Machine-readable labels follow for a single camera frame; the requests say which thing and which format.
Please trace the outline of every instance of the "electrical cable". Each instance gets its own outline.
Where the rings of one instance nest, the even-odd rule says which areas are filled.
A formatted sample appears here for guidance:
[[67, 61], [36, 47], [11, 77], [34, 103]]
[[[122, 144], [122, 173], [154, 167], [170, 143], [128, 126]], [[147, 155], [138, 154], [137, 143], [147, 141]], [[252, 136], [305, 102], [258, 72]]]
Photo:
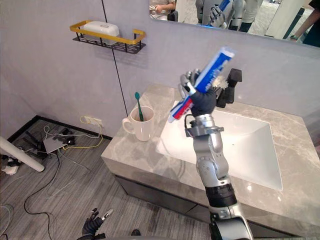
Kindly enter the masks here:
[[31, 171], [31, 169], [29, 168], [29, 172], [27, 173], [27, 174], [24, 174], [24, 175], [22, 175], [22, 176], [20, 176], [20, 177], [17, 177], [15, 180], [13, 180], [12, 182], [10, 182], [4, 189], [2, 189], [2, 191], [0, 192], [0, 195], [11, 185], [11, 184], [13, 184], [15, 181], [17, 181], [17, 180], [19, 180], [19, 179], [22, 179], [22, 178], [24, 178], [24, 177], [26, 177], [26, 176], [28, 176], [28, 175], [30, 175], [30, 174], [32, 174], [32, 171]]
[[67, 149], [91, 149], [91, 148], [99, 147], [100, 144], [102, 143], [102, 141], [104, 140], [104, 137], [102, 136], [102, 127], [101, 127], [101, 125], [99, 123], [98, 123], [98, 125], [100, 127], [100, 132], [99, 132], [98, 136], [101, 137], [101, 140], [99, 141], [99, 143], [97, 145], [94, 145], [94, 146], [67, 146], [67, 147], [62, 147], [62, 149], [63, 150], [67, 150]]
[[105, 22], [107, 23], [107, 15], [106, 15], [106, 10], [105, 10], [105, 4], [104, 4], [104, 0], [101, 0], [102, 2], [102, 8], [103, 8], [103, 13], [104, 13], [104, 19], [105, 19]]
[[2, 234], [1, 236], [5, 236], [5, 239], [8, 240], [8, 235], [7, 234]]
[[13, 216], [13, 208], [12, 208], [12, 206], [10, 206], [10, 205], [8, 205], [8, 204], [6, 204], [6, 205], [1, 205], [1, 208], [5, 208], [7, 211], [8, 211], [8, 213], [9, 213], [9, 220], [8, 220], [8, 223], [6, 224], [6, 226], [5, 226], [5, 228], [4, 228], [4, 230], [0, 233], [0, 236], [2, 236], [4, 233], [5, 233], [5, 231], [7, 230], [7, 228], [9, 227], [9, 224], [10, 224], [10, 222], [11, 222], [11, 220], [12, 220], [12, 216]]
[[124, 92], [122, 91], [122, 86], [121, 86], [121, 81], [120, 81], [120, 77], [119, 77], [119, 71], [118, 71], [118, 66], [117, 66], [117, 61], [116, 61], [115, 51], [114, 51], [113, 45], [111, 45], [111, 50], [112, 50], [112, 55], [113, 55], [113, 60], [114, 60], [114, 65], [115, 65], [116, 74], [117, 74], [118, 80], [119, 80], [119, 85], [120, 85], [120, 90], [121, 90], [121, 95], [122, 95], [122, 99], [123, 99], [123, 104], [124, 104], [125, 113], [126, 113], [126, 116], [128, 117], [129, 115], [128, 115], [128, 111], [127, 111], [127, 106], [126, 106], [126, 101], [125, 101], [125, 97], [124, 97]]
[[[69, 160], [69, 161], [73, 162], [74, 164], [79, 165], [80, 167], [86, 169], [86, 172], [85, 172], [84, 174], [82, 174], [81, 176], [79, 176], [79, 179], [82, 178], [84, 175], [86, 175], [88, 172], [91, 172], [91, 170], [90, 170], [89, 168], [87, 168], [86, 166], [84, 166], [84, 165], [82, 165], [81, 163], [78, 163], [78, 162], [72, 160], [71, 158], [65, 156], [64, 154], [62, 154], [62, 152], [60, 151], [60, 149], [58, 149], [58, 152], [59, 152], [64, 158], [66, 158], [67, 160]], [[49, 187], [47, 188], [47, 191], [46, 191], [46, 193], [47, 193], [47, 197], [46, 197], [46, 198], [47, 198], [47, 199], [50, 199], [50, 198], [56, 196], [56, 195], [57, 195], [58, 193], [60, 193], [63, 189], [67, 188], [70, 184], [73, 184], [74, 182], [76, 182], [76, 181], [78, 180], [78, 179], [73, 179], [73, 180], [71, 180], [69, 183], [67, 183], [65, 186], [63, 186], [62, 188], [60, 188], [60, 189], [59, 189], [58, 191], [56, 191], [54, 194], [51, 194], [51, 195], [50, 195], [50, 194], [49, 194], [49, 189], [50, 189], [50, 187], [52, 186], [52, 184], [54, 183], [54, 181], [55, 181], [55, 179], [56, 179], [56, 177], [57, 177], [57, 175], [58, 175], [58, 171], [56, 172], [56, 175], [54, 176], [53, 181], [50, 183]]]
[[191, 137], [193, 137], [192, 134], [189, 132], [188, 127], [187, 127], [187, 117], [188, 116], [193, 116], [193, 115], [192, 114], [187, 114], [187, 115], [184, 116], [184, 129], [188, 131], [188, 133], [190, 134]]
[[46, 185], [44, 185], [44, 186], [41, 187], [39, 190], [37, 190], [37, 191], [35, 191], [34, 193], [32, 193], [31, 195], [29, 195], [29, 196], [24, 200], [23, 208], [24, 208], [25, 212], [26, 212], [27, 214], [29, 214], [29, 215], [41, 215], [41, 214], [45, 214], [45, 215], [48, 217], [48, 234], [49, 234], [50, 240], [52, 240], [51, 235], [50, 235], [50, 215], [49, 215], [49, 213], [46, 212], [46, 211], [43, 211], [43, 212], [30, 212], [30, 211], [27, 210], [27, 207], [26, 207], [26, 203], [27, 203], [28, 199], [31, 198], [32, 196], [34, 196], [35, 194], [37, 194], [38, 192], [40, 192], [41, 190], [43, 190], [44, 188], [46, 188], [46, 187], [54, 180], [54, 178], [55, 178], [55, 176], [56, 176], [56, 174], [57, 174], [57, 172], [58, 172], [58, 170], [59, 170], [59, 167], [60, 167], [60, 159], [59, 159], [58, 155], [56, 155], [56, 154], [54, 154], [54, 153], [50, 153], [50, 154], [55, 155], [56, 158], [57, 158], [58, 167], [57, 167], [57, 169], [56, 169], [56, 171], [55, 171], [55, 174], [54, 174], [53, 178], [52, 178]]
[[[81, 118], [83, 118], [84, 116], [81, 116], [80, 117], [80, 122], [83, 123], [83, 124], [91, 124], [90, 122], [86, 122], [86, 121], [82, 121]], [[48, 135], [51, 135], [51, 136], [55, 136], [55, 135], [59, 135], [59, 136], [86, 136], [88, 138], [91, 138], [91, 139], [98, 139], [98, 138], [101, 138], [100, 139], [100, 142], [97, 144], [97, 145], [93, 145], [93, 146], [67, 146], [67, 147], [63, 147], [63, 150], [67, 150], [67, 149], [91, 149], [91, 148], [96, 148], [98, 146], [100, 146], [100, 144], [102, 143], [102, 141], [104, 140], [104, 137], [102, 136], [102, 127], [101, 125], [99, 124], [99, 122], [96, 121], [96, 123], [98, 124], [99, 128], [100, 128], [100, 132], [98, 134], [98, 136], [89, 136], [87, 134], [67, 134], [67, 135], [63, 135], [61, 133], [55, 133], [55, 134], [51, 134], [49, 133], [50, 131], [50, 127], [48, 125], [45, 125], [43, 127], [43, 131], [45, 132], [45, 139], [47, 139]]]

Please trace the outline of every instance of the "cable clutter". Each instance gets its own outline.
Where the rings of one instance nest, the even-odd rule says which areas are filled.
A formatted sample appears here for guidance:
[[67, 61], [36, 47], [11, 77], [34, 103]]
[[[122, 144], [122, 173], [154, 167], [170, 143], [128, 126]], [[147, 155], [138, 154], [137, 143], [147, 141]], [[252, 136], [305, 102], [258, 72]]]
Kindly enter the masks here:
[[[86, 122], [82, 120], [82, 117], [80, 117], [80, 121], [83, 124], [90, 124], [90, 122]], [[25, 210], [25, 212], [29, 215], [46, 215], [48, 218], [48, 224], [47, 224], [47, 231], [48, 231], [48, 236], [49, 239], [52, 240], [52, 235], [50, 233], [50, 215], [51, 213], [46, 212], [46, 211], [41, 211], [41, 212], [33, 212], [28, 208], [28, 202], [31, 199], [32, 196], [35, 196], [37, 193], [39, 193], [40, 191], [44, 190], [45, 188], [47, 188], [46, 190], [46, 199], [51, 199], [53, 197], [56, 197], [59, 193], [61, 193], [61, 191], [63, 191], [64, 189], [66, 189], [68, 186], [70, 186], [71, 184], [75, 183], [76, 181], [80, 180], [84, 175], [86, 175], [87, 173], [89, 173], [91, 170], [86, 167], [85, 165], [82, 165], [81, 163], [72, 160], [71, 158], [69, 158], [68, 156], [66, 156], [66, 150], [73, 148], [73, 149], [89, 149], [89, 148], [96, 148], [98, 146], [101, 145], [102, 141], [103, 141], [103, 130], [102, 130], [102, 126], [97, 122], [97, 125], [99, 126], [99, 134], [97, 136], [90, 136], [88, 134], [74, 134], [72, 131], [70, 131], [68, 128], [64, 128], [61, 132], [59, 133], [50, 133], [50, 127], [48, 125], [45, 125], [43, 127], [43, 131], [45, 133], [44, 138], [42, 138], [42, 134], [40, 133], [40, 141], [37, 140], [32, 134], [30, 134], [29, 132], [26, 132], [27, 137], [23, 137], [22, 140], [24, 142], [26, 142], [28, 145], [31, 145], [32, 148], [28, 149], [28, 150], [24, 150], [24, 152], [32, 157], [36, 157], [36, 158], [40, 158], [40, 159], [44, 159], [45, 157], [47, 157], [48, 155], [53, 155], [56, 157], [57, 159], [57, 168], [54, 172], [54, 175], [52, 176], [52, 178], [50, 179], [49, 182], [47, 182], [44, 186], [40, 187], [38, 190], [36, 190], [35, 192], [33, 192], [31, 195], [29, 195], [24, 203], [23, 203], [23, 208]], [[75, 137], [87, 137], [87, 138], [91, 138], [91, 139], [100, 139], [99, 142], [95, 145], [91, 145], [91, 146], [76, 146], [76, 138]], [[58, 148], [54, 153], [53, 152], [48, 152], [45, 148], [45, 144], [44, 141], [52, 138], [52, 140], [54, 141], [59, 141], [63, 144], [65, 144], [64, 147], [61, 147], [64, 152], [62, 153], [61, 149]], [[50, 192], [51, 186], [53, 185], [53, 183], [55, 182], [55, 180], [57, 179], [59, 170], [61, 168], [61, 159], [60, 157], [65, 158], [68, 161], [71, 161], [72, 163], [80, 166], [81, 168], [85, 169], [85, 173], [80, 175], [79, 177], [76, 177], [75, 179], [71, 180], [69, 183], [67, 183], [65, 186], [63, 186], [62, 188], [58, 189], [56, 192]], [[15, 180], [11, 181], [2, 191], [1, 194], [14, 182], [16, 182], [19, 179], [22, 179], [28, 175], [30, 175], [31, 173], [33, 173], [32, 171], [29, 171], [29, 173], [24, 174], [18, 178], [16, 178]], [[9, 213], [9, 220], [8, 223], [6, 225], [6, 227], [4, 228], [4, 230], [2, 231], [2, 233], [0, 234], [0, 236], [5, 236], [6, 239], [8, 239], [8, 236], [5, 234], [5, 231], [7, 230], [11, 219], [13, 217], [13, 207], [8, 207], [6, 205], [1, 205], [1, 208], [4, 208], [8, 211]]]

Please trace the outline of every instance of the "white pipe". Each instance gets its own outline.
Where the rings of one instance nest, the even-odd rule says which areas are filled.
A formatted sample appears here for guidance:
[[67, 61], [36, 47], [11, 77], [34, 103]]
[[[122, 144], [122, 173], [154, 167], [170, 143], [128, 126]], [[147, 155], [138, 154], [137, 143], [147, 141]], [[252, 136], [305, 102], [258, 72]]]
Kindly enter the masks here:
[[4, 139], [2, 136], [0, 136], [0, 148], [38, 172], [42, 172], [45, 169], [43, 165], [41, 165], [36, 160], [29, 157], [27, 154], [25, 154], [19, 148], [17, 148], [13, 144], [11, 144], [9, 141]]

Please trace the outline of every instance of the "wall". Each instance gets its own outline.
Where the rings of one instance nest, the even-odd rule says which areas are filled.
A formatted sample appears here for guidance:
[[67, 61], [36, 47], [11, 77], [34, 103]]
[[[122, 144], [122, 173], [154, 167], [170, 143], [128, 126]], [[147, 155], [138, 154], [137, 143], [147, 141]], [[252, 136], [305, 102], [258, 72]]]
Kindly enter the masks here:
[[[148, 2], [104, 0], [108, 22], [118, 25], [124, 37], [132, 38], [133, 28], [147, 33], [147, 46], [139, 54], [114, 52], [128, 110], [135, 104], [135, 91], [142, 93], [152, 83], [176, 87], [182, 73], [203, 68], [228, 45], [237, 50], [228, 69], [243, 72], [237, 101], [302, 116], [317, 128], [312, 123], [320, 119], [319, 49], [155, 21], [148, 16]], [[101, 1], [4, 0], [1, 16], [1, 72], [8, 88], [37, 114], [82, 128], [87, 126], [79, 116], [92, 115], [113, 136], [126, 114], [112, 52], [72, 41], [75, 34], [69, 31], [85, 19], [103, 21]]]
[[[102, 2], [4, 0], [0, 14], [1, 91], [5, 83], [8, 92], [1, 94], [5, 136], [35, 114], [95, 132], [97, 127], [80, 123], [79, 117], [97, 117], [104, 134], [113, 136], [126, 113], [112, 52], [72, 41], [76, 34], [69, 30], [85, 19], [104, 21]], [[25, 111], [21, 102], [32, 111]]]
[[147, 33], [147, 46], [137, 55], [115, 52], [129, 109], [134, 92], [151, 83], [176, 87], [182, 73], [203, 68], [222, 46], [237, 51], [228, 69], [242, 70], [236, 101], [303, 117], [320, 135], [320, 49], [294, 42], [150, 19], [148, 0], [104, 0], [107, 18], [130, 37], [132, 28]]

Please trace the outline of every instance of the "sink basin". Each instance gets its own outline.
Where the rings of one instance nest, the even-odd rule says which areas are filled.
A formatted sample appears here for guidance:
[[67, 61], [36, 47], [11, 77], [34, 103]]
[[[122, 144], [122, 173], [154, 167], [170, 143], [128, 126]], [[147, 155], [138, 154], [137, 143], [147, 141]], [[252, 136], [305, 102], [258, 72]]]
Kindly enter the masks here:
[[[216, 126], [224, 127], [221, 137], [229, 175], [281, 191], [281, 174], [269, 123], [216, 109], [212, 116]], [[165, 124], [156, 151], [196, 164], [193, 139], [186, 137], [184, 117]]]

